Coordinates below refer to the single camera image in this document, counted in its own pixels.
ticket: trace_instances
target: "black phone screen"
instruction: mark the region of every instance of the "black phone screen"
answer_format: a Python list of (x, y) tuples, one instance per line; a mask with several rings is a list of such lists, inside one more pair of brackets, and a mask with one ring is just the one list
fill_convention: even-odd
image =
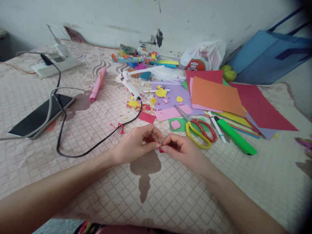
[[(61, 100), (62, 107), (64, 108), (67, 104), (69, 104), (73, 98), (61, 94), (55, 94), (57, 98)], [(15, 125), (8, 133), (18, 135), (18, 136), (26, 136), (32, 131), (39, 128), (46, 120), (49, 110), (49, 99), (45, 101), (41, 106), (31, 112), (28, 116), (26, 116), (22, 121), (20, 121), (17, 125)], [(56, 99), (52, 98), (52, 110), (50, 120), (52, 120), (59, 112), (61, 108), (59, 107)]]

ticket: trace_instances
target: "left hand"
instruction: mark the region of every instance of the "left hand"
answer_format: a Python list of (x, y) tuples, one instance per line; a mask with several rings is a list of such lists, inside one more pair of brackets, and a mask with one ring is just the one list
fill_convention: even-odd
[(133, 162), (147, 152), (161, 147), (159, 139), (163, 139), (163, 135), (154, 125), (134, 128), (112, 149), (114, 163), (119, 165)]

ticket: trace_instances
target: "smartphone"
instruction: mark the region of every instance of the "smartphone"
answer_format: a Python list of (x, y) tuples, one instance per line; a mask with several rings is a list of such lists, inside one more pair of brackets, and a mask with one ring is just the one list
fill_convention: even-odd
[[(74, 98), (69, 97), (69, 96), (65, 96), (61, 94), (55, 94), (55, 96), (61, 100), (62, 107), (64, 110), (66, 110), (74, 102)], [(11, 130), (9, 130), (8, 133), (23, 137), (31, 133), (32, 131), (36, 130), (37, 128), (39, 128), (45, 122), (48, 116), (49, 102), (50, 102), (50, 99), (45, 101), (41, 106), (39, 106), (29, 115), (27, 115), (22, 121), (20, 121), (17, 125), (15, 125)], [(39, 137), (40, 134), (43, 133), (44, 130), (46, 130), (46, 128), (54, 120), (56, 120), (57, 117), (59, 117), (62, 114), (62, 112), (63, 111), (59, 107), (58, 102), (53, 97), (52, 98), (52, 110), (51, 110), (51, 116), (50, 116), (49, 122), (41, 130), (34, 133), (32, 136), (28, 138), (36, 139), (37, 137)]]

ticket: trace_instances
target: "glue gun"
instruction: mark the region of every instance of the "glue gun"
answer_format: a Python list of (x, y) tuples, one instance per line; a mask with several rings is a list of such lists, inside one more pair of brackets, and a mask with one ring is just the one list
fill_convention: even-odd
[(152, 67), (152, 68), (147, 68), (147, 69), (141, 69), (141, 70), (137, 70), (137, 71), (132, 71), (132, 72), (122, 72), (120, 73), (117, 77), (116, 77), (116, 82), (117, 83), (121, 83), (123, 84), (128, 91), (131, 93), (131, 95), (134, 97), (135, 100), (141, 100), (140, 98), (140, 94), (138, 93), (138, 91), (136, 90), (136, 88), (134, 87), (134, 85), (131, 82), (131, 75), (133, 74), (137, 74), (137, 73), (143, 73), (143, 72), (149, 72), (152, 70), (156, 70), (156, 69), (161, 69), (164, 68), (164, 66), (157, 66), (157, 67)]

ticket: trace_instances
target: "yellow scissors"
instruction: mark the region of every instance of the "yellow scissors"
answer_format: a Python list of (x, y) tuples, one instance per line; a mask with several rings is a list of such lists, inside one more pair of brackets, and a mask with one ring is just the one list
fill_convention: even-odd
[[(209, 149), (211, 147), (211, 142), (215, 142), (216, 141), (216, 134), (215, 134), (215, 131), (210, 127), (210, 125), (204, 121), (201, 121), (199, 119), (192, 119), (191, 117), (189, 117), (187, 114), (185, 114), (177, 105), (175, 105), (175, 107), (181, 112), (181, 114), (183, 115), (183, 117), (187, 120), (187, 123), (186, 123), (186, 134), (187, 136), (201, 149)], [(192, 126), (192, 123), (196, 124), (202, 133), (198, 132), (193, 126)], [(205, 130), (202, 128), (202, 126), (199, 124), (199, 123), (202, 123), (204, 125), (206, 125), (210, 131), (212, 132), (213, 134), (213, 140), (211, 140), (207, 134), (205, 133)], [(207, 143), (207, 146), (203, 146), (203, 145), (200, 145), (198, 144), (192, 137), (191, 135), (191, 132), (189, 131), (189, 128), (191, 128), (201, 139), (203, 139), (206, 143)]]

